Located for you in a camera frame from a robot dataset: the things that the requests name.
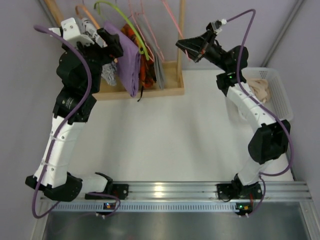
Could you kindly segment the beige trousers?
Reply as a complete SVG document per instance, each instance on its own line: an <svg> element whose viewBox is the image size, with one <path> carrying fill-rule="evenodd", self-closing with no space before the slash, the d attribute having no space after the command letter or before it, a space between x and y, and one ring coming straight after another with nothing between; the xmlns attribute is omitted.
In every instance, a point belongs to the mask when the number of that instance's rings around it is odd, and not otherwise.
<svg viewBox="0 0 320 240"><path fill-rule="evenodd" d="M271 91L266 79L249 78L247 79L247 84L260 102L266 103L271 99Z"/></svg>

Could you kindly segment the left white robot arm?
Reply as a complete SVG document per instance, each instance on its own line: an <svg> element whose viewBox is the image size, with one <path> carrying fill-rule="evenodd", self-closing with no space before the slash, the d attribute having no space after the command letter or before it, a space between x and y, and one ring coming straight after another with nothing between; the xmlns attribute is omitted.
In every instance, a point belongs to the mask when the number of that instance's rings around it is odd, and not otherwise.
<svg viewBox="0 0 320 240"><path fill-rule="evenodd" d="M84 194L86 199L107 198L112 193L113 180L100 172L88 177L69 173L77 139L88 122L97 102L103 66L123 56L120 38L105 29L97 31L106 46L96 40L62 40L65 52L59 59L56 74L63 88L53 108L51 132L42 161L33 175L26 178L27 186L58 202L71 202Z"/></svg>

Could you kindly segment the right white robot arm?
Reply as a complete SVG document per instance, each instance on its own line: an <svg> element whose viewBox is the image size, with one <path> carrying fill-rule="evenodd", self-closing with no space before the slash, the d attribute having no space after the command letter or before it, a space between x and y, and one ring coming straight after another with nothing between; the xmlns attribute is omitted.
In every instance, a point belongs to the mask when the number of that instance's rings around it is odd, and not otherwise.
<svg viewBox="0 0 320 240"><path fill-rule="evenodd" d="M217 87L236 105L253 131L247 146L248 160L230 183L217 185L218 198L225 202L249 196L261 199L259 177L271 162L287 152L291 125L287 120L277 119L250 92L249 84L242 74L242 70L248 66L248 49L239 45L225 51L216 36L215 32L207 30L200 36L180 39L175 45L195 63L206 59L223 70L216 77Z"/></svg>

